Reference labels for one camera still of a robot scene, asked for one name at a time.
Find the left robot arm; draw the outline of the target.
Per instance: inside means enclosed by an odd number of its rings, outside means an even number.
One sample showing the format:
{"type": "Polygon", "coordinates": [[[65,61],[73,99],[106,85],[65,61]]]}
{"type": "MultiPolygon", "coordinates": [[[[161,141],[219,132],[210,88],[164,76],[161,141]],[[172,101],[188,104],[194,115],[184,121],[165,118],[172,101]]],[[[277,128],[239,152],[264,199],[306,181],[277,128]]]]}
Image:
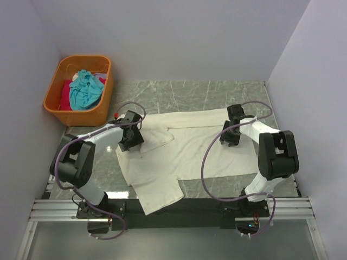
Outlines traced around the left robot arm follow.
{"type": "Polygon", "coordinates": [[[91,181],[94,156],[111,144],[122,152],[142,144],[144,139],[140,128],[143,120],[141,115],[128,110],[124,117],[112,120],[88,134],[64,135],[49,168],[50,174],[59,184],[71,184],[71,188],[83,199],[105,211],[108,195],[91,181]]]}

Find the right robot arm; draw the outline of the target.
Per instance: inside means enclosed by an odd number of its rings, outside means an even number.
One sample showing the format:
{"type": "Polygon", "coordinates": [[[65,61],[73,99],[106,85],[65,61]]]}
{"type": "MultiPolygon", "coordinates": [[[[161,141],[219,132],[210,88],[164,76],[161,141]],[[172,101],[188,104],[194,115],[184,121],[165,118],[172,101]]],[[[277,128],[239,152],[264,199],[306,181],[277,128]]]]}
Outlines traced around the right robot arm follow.
{"type": "Polygon", "coordinates": [[[220,143],[238,146],[241,135],[258,144],[258,173],[240,196],[250,195],[236,202],[235,210],[242,216],[252,216],[261,210],[266,195],[284,179],[299,170],[294,134],[265,125],[252,115],[246,115],[241,104],[227,107],[228,120],[220,143]]]}

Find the white t shirt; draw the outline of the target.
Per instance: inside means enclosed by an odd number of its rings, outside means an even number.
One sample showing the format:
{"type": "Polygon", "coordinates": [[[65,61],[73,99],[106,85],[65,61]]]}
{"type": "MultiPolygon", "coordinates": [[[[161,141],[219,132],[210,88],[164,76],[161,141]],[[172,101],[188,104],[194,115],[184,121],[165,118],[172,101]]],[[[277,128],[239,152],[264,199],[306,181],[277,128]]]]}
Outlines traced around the white t shirt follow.
{"type": "Polygon", "coordinates": [[[122,174],[146,215],[184,197],[179,180],[258,171],[253,142],[244,135],[236,147],[214,144],[201,170],[208,146],[227,119],[226,109],[147,115],[140,130],[144,142],[125,152],[117,148],[122,174]]]}

